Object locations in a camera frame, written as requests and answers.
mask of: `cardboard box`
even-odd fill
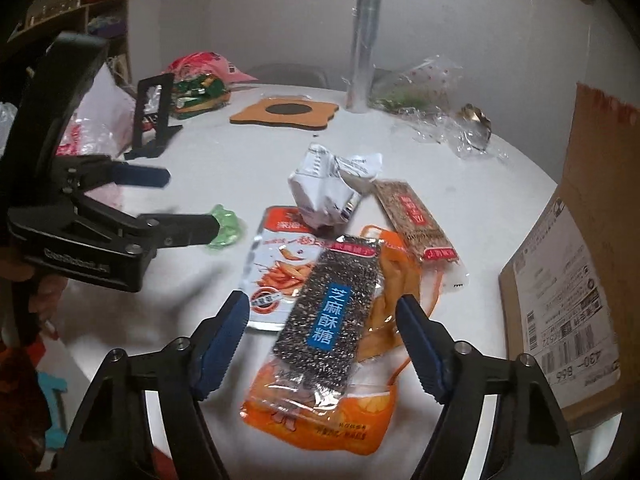
[[[508,355],[535,355],[572,431],[638,399],[639,224],[640,112],[578,85],[562,180],[499,278]]]

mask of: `red label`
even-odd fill
[[[455,260],[458,258],[453,247],[431,247],[424,250],[425,260]]]
[[[409,195],[398,194],[396,195],[398,200],[404,207],[404,212],[407,213],[408,217],[411,219],[416,225],[428,225],[427,219],[424,216],[424,213],[415,205],[414,199]]]
[[[78,155],[80,147],[80,124],[71,126],[71,142],[60,144],[56,155]]]
[[[363,258],[371,258],[376,255],[376,250],[371,247],[363,247],[358,244],[350,244],[346,242],[334,242],[331,244],[330,249],[332,251],[338,251],[339,253],[354,254],[355,256],[362,256]]]
[[[273,207],[268,212],[264,223],[265,229],[283,233],[310,233],[311,229],[306,225],[295,207]]]

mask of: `blue gripper pad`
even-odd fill
[[[396,304],[396,325],[425,393],[444,404],[453,389],[454,341],[440,323],[431,321],[411,294]]]
[[[111,177],[119,186],[164,187],[171,180],[165,168],[134,166],[121,162],[111,168]]]
[[[194,349],[189,366],[189,384],[197,400],[220,387],[248,321],[249,298],[235,290],[216,317],[198,325],[191,336]]]
[[[44,372],[38,372],[38,385],[47,399],[51,427],[45,432],[44,440],[47,449],[59,450],[65,447],[66,433],[62,428],[62,418],[56,392],[66,392],[66,381]]]

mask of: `sesame candy package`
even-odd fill
[[[321,253],[249,399],[335,426],[378,285],[380,241],[341,236]]]

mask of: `pink plastic bag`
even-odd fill
[[[225,57],[215,52],[195,52],[179,57],[164,72],[175,74],[176,81],[190,79],[203,73],[212,73],[222,79],[225,85],[256,80],[255,77],[240,72]]]

